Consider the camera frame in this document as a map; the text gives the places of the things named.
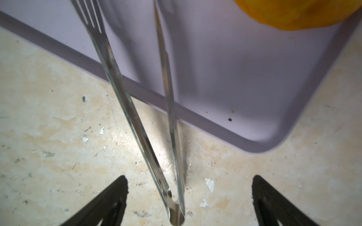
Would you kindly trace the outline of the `split crusty bread roll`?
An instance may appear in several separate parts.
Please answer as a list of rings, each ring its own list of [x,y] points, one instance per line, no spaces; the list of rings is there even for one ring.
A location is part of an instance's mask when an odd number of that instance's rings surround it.
[[[284,31],[331,26],[362,7],[356,1],[235,1],[249,17]]]

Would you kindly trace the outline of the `metal slotted tongs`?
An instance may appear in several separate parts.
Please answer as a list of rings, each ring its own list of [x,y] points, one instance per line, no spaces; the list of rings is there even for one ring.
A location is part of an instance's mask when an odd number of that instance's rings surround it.
[[[179,200],[173,200],[171,189],[159,165],[156,154],[152,148],[150,140],[146,134],[139,114],[126,89],[123,75],[121,74],[112,48],[110,46],[99,4],[97,1],[71,1],[78,17],[85,26],[87,33],[98,54],[102,67],[107,75],[109,82],[118,98],[122,110],[128,120],[132,133],[141,150],[147,167],[152,175],[154,183],[162,198],[170,223],[173,226],[181,226],[185,222],[185,176],[183,170],[182,152],[180,149],[180,140],[178,136],[177,117],[175,113],[175,103],[173,95],[172,77],[168,53],[165,47],[162,26],[159,18],[156,3],[154,6],[156,33],[159,47],[159,56],[166,97],[166,107],[169,121],[170,140],[172,143],[173,160],[175,166],[176,182]]]

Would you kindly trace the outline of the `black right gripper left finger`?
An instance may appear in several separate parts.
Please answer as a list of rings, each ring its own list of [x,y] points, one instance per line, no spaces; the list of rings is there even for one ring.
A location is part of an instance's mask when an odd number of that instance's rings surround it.
[[[128,181],[121,175],[62,225],[119,226],[125,214],[127,195]]]

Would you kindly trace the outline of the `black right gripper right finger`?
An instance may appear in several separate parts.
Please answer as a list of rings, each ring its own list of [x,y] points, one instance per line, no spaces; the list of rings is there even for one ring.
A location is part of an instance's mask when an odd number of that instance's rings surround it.
[[[259,175],[253,178],[252,197],[260,226],[318,225]]]

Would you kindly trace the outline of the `purple tray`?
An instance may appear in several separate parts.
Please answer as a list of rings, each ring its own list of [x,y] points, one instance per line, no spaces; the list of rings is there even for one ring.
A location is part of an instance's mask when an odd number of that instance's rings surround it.
[[[100,1],[130,94],[166,110],[154,6],[170,60],[177,117],[249,153],[277,147],[362,19],[282,31],[234,1]]]

